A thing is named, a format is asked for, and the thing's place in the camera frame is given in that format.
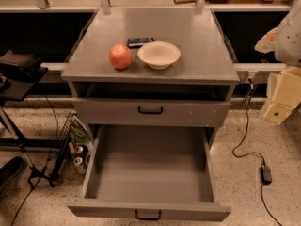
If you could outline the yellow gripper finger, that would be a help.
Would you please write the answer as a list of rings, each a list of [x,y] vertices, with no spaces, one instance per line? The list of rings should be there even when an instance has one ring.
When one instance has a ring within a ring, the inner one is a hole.
[[[255,45],[255,50],[264,54],[275,50],[276,36],[278,28],[268,31]]]
[[[288,67],[280,73],[270,73],[267,96],[262,118],[280,125],[301,103],[301,69]]]

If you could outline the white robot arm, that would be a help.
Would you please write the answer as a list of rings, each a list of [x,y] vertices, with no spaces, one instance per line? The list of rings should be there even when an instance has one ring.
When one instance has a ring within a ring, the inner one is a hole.
[[[276,76],[271,101],[263,113],[266,121],[280,125],[301,103],[301,1],[256,43],[255,50],[274,52],[275,59],[286,65]]]

